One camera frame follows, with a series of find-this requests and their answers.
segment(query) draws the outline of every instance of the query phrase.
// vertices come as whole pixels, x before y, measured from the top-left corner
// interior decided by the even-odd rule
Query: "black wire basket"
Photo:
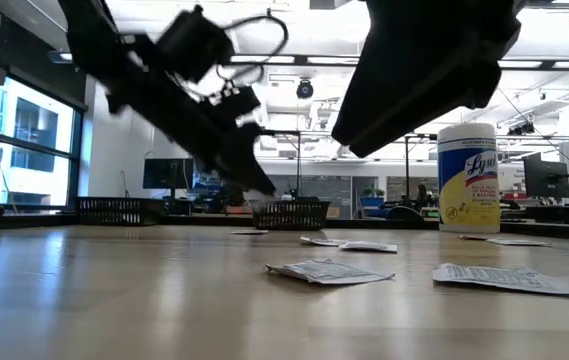
[[[253,204],[253,225],[260,230],[321,230],[327,201],[274,201]]]
[[[166,215],[155,199],[78,197],[75,209],[81,225],[148,226]]]

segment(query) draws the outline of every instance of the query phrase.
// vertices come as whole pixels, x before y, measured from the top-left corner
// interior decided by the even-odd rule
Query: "blue object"
[[[363,197],[360,198],[362,207],[380,207],[384,204],[384,198]]]
[[[366,210],[364,214],[367,218],[386,219],[388,211],[389,211],[388,209],[374,209],[374,210]]]

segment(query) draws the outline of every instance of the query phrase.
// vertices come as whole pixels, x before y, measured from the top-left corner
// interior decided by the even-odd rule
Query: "small white cylinder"
[[[490,124],[460,124],[437,138],[440,230],[500,231],[497,143]]]

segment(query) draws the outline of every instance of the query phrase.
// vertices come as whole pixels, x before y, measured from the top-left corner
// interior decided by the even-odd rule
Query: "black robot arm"
[[[259,126],[235,123],[259,106],[252,89],[235,89],[216,106],[187,94],[184,81],[198,82],[211,67],[228,64],[234,54],[224,30],[204,18],[201,7],[180,13],[154,43],[144,34],[120,34],[104,1],[59,3],[73,62],[108,89],[112,112],[130,106],[207,170],[246,188],[274,193],[253,153]]]
[[[333,137],[360,157],[459,107],[488,105],[525,0],[366,0],[371,30]]]

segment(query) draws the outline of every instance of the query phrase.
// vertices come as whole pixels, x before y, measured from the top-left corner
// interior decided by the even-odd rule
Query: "desk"
[[[399,245],[398,255],[379,255],[232,230],[0,231],[0,359],[569,359],[569,299],[431,278],[435,265],[455,262],[569,280],[569,241],[523,248],[434,231],[325,231]],[[397,276],[323,288],[262,268],[327,257]]]
[[[539,223],[569,225],[569,206],[529,206],[523,210],[502,210],[502,219],[530,219]]]

